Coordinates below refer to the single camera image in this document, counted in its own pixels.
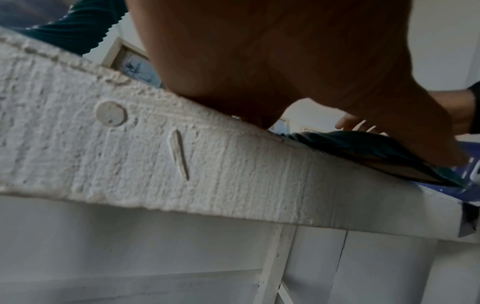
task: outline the framed picture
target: framed picture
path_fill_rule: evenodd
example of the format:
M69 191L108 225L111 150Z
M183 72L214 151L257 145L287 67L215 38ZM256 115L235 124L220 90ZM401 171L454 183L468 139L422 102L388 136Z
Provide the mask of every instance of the framed picture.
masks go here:
M290 133L290 119L285 117L280 117L276 123L271 126L269 131L276 133L276 134L289 134Z
M300 127L300 132L320 132L320 133L325 133L323 130L307 127L307 126L301 126Z
M117 38L102 65L153 87L162 87L162 81L145 53L120 38Z

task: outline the hand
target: hand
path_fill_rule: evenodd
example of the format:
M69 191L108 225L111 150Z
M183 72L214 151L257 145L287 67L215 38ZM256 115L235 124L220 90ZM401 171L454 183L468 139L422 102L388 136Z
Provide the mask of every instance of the hand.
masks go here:
M470 90L429 92L451 116L453 133L467 134L472 128L475 116L475 96ZM345 114L335 125L337 129L351 131L359 126L357 131L383 133L384 130L363 118Z
M465 162L448 113L412 77L411 1L127 0L173 92L268 128L309 97L433 164Z

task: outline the skin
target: skin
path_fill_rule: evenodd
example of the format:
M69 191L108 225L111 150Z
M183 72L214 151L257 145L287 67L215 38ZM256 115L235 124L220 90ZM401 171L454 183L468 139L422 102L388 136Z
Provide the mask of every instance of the skin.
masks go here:
M468 134L472 128L475 115L475 96L470 90L429 92L439 105L449 114L453 121L455 135ZM345 114L335 125L337 129L351 131L358 126L357 131L383 133L384 130L363 118Z
M127 0L166 87L268 128L301 98L364 117L424 160L466 158L412 77L405 0Z

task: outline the dark sleeve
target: dark sleeve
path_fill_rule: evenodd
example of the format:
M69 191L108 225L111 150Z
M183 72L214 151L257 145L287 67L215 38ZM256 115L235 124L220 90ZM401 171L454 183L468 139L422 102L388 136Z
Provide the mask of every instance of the dark sleeve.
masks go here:
M25 36L83 55L103 41L109 29L127 13L125 0L81 0L60 20L28 29Z
M480 134L480 81L468 88L475 96L475 116L471 124L470 134Z

